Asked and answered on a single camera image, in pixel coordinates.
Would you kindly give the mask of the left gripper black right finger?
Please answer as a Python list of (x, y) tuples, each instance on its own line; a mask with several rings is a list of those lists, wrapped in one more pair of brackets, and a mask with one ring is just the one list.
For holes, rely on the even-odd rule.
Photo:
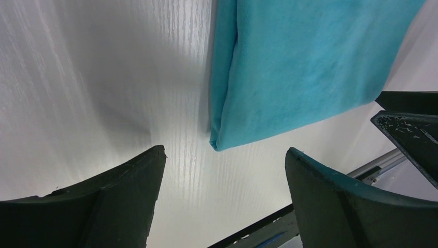
[(437, 247), (437, 202), (367, 185), (293, 147), (285, 170), (303, 247)]

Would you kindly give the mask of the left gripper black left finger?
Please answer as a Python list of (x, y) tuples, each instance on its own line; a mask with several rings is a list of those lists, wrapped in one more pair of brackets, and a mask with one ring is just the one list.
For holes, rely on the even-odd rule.
[(166, 163), (156, 145), (49, 195), (1, 202), (1, 247), (145, 247)]

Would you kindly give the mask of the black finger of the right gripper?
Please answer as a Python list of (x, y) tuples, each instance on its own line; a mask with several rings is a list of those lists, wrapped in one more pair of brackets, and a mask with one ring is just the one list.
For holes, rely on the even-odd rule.
[(383, 91), (371, 122), (437, 188), (437, 92)]

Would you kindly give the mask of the teal t shirt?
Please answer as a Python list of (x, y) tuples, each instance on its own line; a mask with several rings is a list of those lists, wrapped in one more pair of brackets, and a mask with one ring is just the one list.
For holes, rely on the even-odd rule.
[(223, 151), (368, 104), (424, 1), (218, 1), (210, 144)]

